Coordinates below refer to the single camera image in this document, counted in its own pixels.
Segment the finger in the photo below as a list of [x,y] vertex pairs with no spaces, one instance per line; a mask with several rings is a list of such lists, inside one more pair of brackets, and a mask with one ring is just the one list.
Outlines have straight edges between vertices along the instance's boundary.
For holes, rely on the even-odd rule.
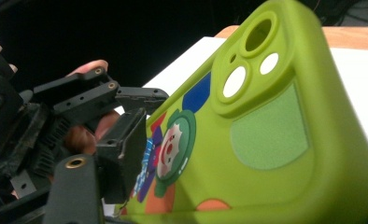
[[96,151],[96,140],[83,126],[70,129],[64,139],[64,145],[73,154],[93,154]]
[[96,137],[96,141],[99,141],[103,135],[111,128],[117,119],[120,117],[120,114],[117,113],[115,110],[108,112],[105,114],[99,121],[97,125],[96,131],[94,135]]
[[68,74],[68,76],[71,76],[75,73],[87,73],[87,72],[91,71],[92,69],[94,69],[96,67],[103,67],[104,69],[107,70],[108,62],[106,62],[104,60],[96,60],[96,61],[93,61],[93,62],[90,62],[90,63],[85,63],[84,65],[78,67],[76,70],[74,70],[73,72]]

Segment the lime green phone case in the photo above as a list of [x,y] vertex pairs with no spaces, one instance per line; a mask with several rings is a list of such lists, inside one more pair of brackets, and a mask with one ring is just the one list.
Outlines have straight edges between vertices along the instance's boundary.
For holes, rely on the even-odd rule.
[[122,218],[364,223],[368,143],[311,10],[270,0],[148,119]]

